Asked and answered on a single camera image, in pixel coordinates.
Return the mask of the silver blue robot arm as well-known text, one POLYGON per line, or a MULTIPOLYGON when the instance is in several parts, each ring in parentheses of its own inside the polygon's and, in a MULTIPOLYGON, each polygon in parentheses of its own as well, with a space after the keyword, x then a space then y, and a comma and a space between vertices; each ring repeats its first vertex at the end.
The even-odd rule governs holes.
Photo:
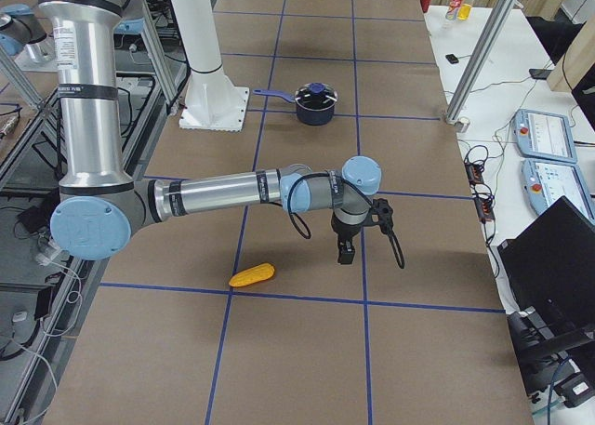
POLYGON ((1 8, 1 47, 9 57, 26 51, 33 63, 45 63, 54 58, 54 47, 48 34, 24 4, 1 8))
POLYGON ((355 236, 377 226, 397 260, 403 252, 392 208, 378 196, 382 172, 365 156, 339 170, 308 166, 198 180, 136 181, 124 169, 113 35, 141 15, 144 0, 38 0, 53 26, 67 171, 50 219, 56 243, 79 259, 102 260, 140 229, 173 217, 235 206, 276 205, 303 237, 303 212, 329 208, 338 262, 352 262, 355 236))

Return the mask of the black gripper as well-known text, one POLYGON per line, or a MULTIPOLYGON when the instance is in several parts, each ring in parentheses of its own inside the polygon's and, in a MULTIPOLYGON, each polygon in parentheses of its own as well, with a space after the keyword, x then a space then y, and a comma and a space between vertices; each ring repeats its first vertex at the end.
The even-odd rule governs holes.
POLYGON ((373 199, 371 206, 364 212, 364 217, 356 221, 346 221, 333 214, 331 227, 337 234, 337 262, 352 264, 354 259, 353 238, 365 227, 377 226, 381 232, 392 239, 393 237, 393 209, 387 199, 373 199))

